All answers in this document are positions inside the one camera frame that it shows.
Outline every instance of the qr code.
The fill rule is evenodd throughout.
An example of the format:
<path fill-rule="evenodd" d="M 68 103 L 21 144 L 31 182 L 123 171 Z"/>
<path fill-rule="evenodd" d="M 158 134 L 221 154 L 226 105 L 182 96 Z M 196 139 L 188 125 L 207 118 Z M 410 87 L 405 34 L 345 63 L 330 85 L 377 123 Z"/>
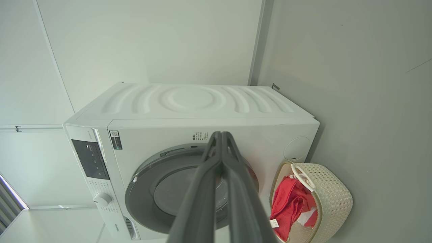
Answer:
<path fill-rule="evenodd" d="M 109 133 L 111 134 L 111 137 L 119 137 L 118 131 L 109 131 Z"/>

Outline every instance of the sticker label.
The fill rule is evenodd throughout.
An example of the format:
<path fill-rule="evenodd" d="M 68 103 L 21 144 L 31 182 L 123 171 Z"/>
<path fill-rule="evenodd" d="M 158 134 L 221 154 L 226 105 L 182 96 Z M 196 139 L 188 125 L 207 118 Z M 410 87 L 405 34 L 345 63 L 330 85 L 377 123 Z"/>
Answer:
<path fill-rule="evenodd" d="M 123 149 L 118 131 L 109 131 L 109 134 L 111 135 L 111 142 L 114 149 Z"/>
<path fill-rule="evenodd" d="M 270 225 L 272 228 L 279 228 L 279 224 L 277 223 L 276 219 L 270 220 Z"/>
<path fill-rule="evenodd" d="M 208 132 L 196 132 L 193 134 L 192 140 L 209 140 L 209 133 Z"/>

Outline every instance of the gray floor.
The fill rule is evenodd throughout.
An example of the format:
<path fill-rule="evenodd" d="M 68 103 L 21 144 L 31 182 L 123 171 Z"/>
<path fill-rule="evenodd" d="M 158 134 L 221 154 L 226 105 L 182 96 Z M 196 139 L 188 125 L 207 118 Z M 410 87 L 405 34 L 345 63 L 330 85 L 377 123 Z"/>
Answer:
<path fill-rule="evenodd" d="M 316 116 L 354 207 L 330 242 L 430 242 L 432 1 L 276 0 L 258 85 Z"/>

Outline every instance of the laundry basket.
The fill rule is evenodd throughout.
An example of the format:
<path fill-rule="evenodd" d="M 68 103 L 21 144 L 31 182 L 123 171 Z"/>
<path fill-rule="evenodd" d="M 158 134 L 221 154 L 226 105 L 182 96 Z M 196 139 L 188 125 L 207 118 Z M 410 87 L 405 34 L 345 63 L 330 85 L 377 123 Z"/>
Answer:
<path fill-rule="evenodd" d="M 303 173 L 305 182 L 298 173 Z M 308 188 L 317 204 L 318 217 L 315 226 L 304 227 L 297 221 L 289 233 L 289 243 L 324 243 L 342 226 L 353 207 L 353 197 L 345 185 L 326 167 L 312 163 L 285 161 L 278 169 L 270 194 L 270 207 L 277 186 L 285 176 L 294 175 Z"/>

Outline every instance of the white dial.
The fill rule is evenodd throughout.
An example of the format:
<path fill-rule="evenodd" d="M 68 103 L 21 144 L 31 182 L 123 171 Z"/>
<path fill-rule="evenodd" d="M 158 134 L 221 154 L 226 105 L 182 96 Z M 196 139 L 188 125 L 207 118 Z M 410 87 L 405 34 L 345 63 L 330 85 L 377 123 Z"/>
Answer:
<path fill-rule="evenodd" d="M 109 202 L 111 202 L 111 196 L 103 193 L 103 192 L 99 192 L 98 194 L 96 194 L 95 198 L 93 198 L 93 201 L 101 207 L 106 207 L 108 206 Z"/>

